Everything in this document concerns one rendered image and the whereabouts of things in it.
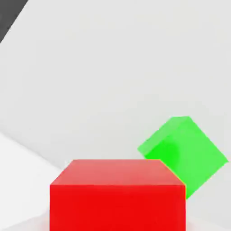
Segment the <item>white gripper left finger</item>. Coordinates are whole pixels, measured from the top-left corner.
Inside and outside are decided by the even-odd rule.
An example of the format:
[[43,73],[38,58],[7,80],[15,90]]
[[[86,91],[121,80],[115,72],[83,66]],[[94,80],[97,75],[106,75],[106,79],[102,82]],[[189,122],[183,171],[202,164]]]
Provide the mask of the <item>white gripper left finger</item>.
[[10,226],[1,231],[50,231],[49,216],[42,215]]

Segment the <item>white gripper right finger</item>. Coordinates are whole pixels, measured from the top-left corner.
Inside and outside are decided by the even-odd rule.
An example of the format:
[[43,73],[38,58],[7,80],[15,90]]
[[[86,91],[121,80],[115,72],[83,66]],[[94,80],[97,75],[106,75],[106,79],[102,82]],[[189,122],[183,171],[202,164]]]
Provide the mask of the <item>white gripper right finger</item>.
[[186,220],[186,231],[228,231],[214,223],[210,223],[201,219],[189,217]]

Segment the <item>small red cube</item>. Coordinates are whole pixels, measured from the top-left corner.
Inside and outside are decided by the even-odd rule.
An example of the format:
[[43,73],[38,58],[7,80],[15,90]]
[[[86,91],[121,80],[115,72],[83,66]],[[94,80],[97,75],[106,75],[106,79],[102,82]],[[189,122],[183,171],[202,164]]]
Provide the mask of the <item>small red cube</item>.
[[50,185],[50,231],[186,231],[185,185],[160,160],[74,160]]

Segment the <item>small green cube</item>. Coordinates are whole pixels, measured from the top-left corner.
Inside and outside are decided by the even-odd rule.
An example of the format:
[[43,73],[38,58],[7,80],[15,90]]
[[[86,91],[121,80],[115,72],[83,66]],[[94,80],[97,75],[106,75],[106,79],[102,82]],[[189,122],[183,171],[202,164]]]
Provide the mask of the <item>small green cube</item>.
[[189,116],[170,118],[138,151],[146,159],[160,159],[165,163],[186,185],[186,198],[228,163]]

